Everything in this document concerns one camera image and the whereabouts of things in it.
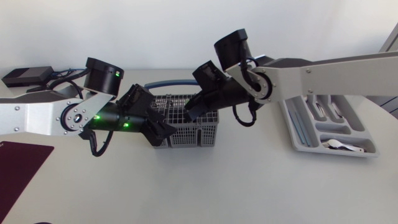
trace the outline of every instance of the white wall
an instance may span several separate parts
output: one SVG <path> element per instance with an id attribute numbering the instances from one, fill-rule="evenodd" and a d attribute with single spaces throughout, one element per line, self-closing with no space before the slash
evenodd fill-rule
<path id="1" fill-rule="evenodd" d="M 0 77 L 16 67 L 197 68 L 246 28 L 253 55 L 320 60 L 377 52 L 398 1 L 2 0 Z"/>

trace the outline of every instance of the white table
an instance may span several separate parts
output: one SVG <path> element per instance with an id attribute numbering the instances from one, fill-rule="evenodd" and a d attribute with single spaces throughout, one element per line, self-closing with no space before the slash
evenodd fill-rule
<path id="1" fill-rule="evenodd" d="M 127 71 L 119 96 L 133 83 L 193 78 L 191 72 Z M 397 223 L 398 120 L 362 96 L 349 100 L 379 158 L 293 150 L 277 103 L 263 106 L 251 128 L 238 124 L 231 108 L 220 110 L 210 148 L 155 150 L 140 133 L 115 133 L 97 158 L 79 137 L 0 136 L 55 146 L 4 223 Z M 249 120 L 246 106 L 238 110 Z M 98 142 L 105 136 L 98 131 Z"/>

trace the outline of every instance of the gray plastic basket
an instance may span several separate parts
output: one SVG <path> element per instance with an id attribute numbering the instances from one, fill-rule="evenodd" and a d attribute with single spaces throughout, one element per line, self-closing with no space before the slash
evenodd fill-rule
<path id="1" fill-rule="evenodd" d="M 166 147 L 211 147 L 215 145 L 218 125 L 218 111 L 210 111 L 194 121 L 187 121 L 183 114 L 185 103 L 193 95 L 163 95 L 156 96 L 151 104 L 153 109 L 163 114 L 165 122 L 175 128 L 177 132 L 164 140 L 161 146 Z"/>

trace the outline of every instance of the black power adapter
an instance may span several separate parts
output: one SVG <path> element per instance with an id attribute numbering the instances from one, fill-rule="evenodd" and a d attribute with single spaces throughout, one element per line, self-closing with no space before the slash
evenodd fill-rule
<path id="1" fill-rule="evenodd" d="M 7 87 L 46 85 L 54 72 L 51 66 L 34 68 L 17 68 L 1 80 Z"/>

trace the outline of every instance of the dark red mat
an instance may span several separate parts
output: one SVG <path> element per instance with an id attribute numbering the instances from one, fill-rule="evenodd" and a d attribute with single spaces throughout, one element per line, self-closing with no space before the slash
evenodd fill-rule
<path id="1" fill-rule="evenodd" d="M 0 223 L 54 147 L 0 142 Z"/>

